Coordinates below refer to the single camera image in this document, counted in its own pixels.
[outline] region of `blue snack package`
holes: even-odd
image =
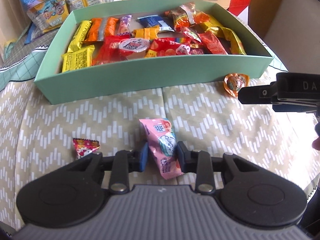
[[[24,42],[24,44],[29,44],[33,42],[36,38],[41,37],[44,34],[43,31],[41,31],[39,28],[36,27],[34,23],[32,23],[31,27],[28,31],[28,36]]]
[[[160,26],[160,31],[159,32],[174,32],[174,30],[165,23],[162,17],[159,15],[150,15],[150,16],[145,16],[145,17],[140,17],[138,18],[140,23],[143,25],[145,28],[151,28],[154,26],[159,25]]]

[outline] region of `pink snack wrapper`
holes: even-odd
[[[140,119],[146,131],[150,151],[164,179],[183,174],[174,154],[176,138],[171,123],[165,119]]]

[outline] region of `green box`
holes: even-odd
[[[191,55],[122,61],[60,73],[61,55],[82,20],[135,13],[164,12],[191,0],[125,0],[73,11],[53,39],[35,84],[51,104],[116,93],[223,80],[229,73],[259,78],[272,61],[264,46],[218,4],[196,0],[196,8],[236,32],[248,56]]]

